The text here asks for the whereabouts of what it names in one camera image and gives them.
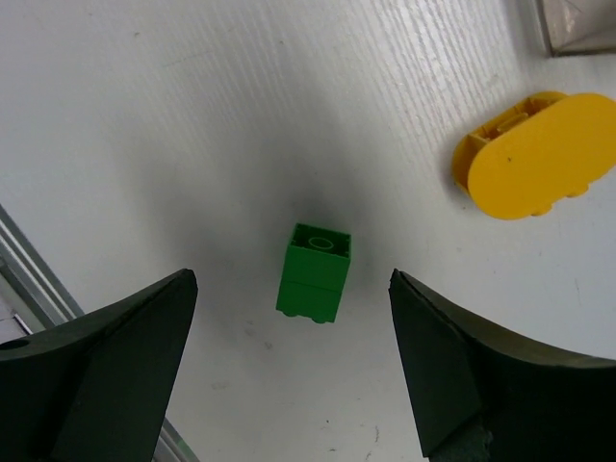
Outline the yellow rounded lego brick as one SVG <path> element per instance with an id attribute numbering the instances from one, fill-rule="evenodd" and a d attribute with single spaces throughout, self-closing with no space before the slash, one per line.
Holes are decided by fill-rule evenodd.
<path id="1" fill-rule="evenodd" d="M 546 214 L 615 167 L 615 102 L 597 93 L 534 93 L 468 133 L 451 160 L 455 183 L 485 215 Z"/>

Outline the green lego brick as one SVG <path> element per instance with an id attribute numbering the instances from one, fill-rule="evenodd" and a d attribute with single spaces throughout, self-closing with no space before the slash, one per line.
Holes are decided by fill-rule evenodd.
<path id="1" fill-rule="evenodd" d="M 276 310 L 316 323 L 333 322 L 350 262 L 349 234 L 298 223 L 286 248 Z"/>

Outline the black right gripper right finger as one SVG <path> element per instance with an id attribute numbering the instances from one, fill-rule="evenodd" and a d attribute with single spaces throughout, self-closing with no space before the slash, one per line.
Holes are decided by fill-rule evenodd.
<path id="1" fill-rule="evenodd" d="M 395 270 L 389 297 L 431 461 L 611 461 L 615 364 L 484 319 Z"/>

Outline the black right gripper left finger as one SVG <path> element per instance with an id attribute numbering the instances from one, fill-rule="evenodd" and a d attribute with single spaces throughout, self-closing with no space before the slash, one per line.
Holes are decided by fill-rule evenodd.
<path id="1" fill-rule="evenodd" d="M 2 344 L 2 460 L 151 460 L 196 299 L 195 274 L 181 269 Z"/>

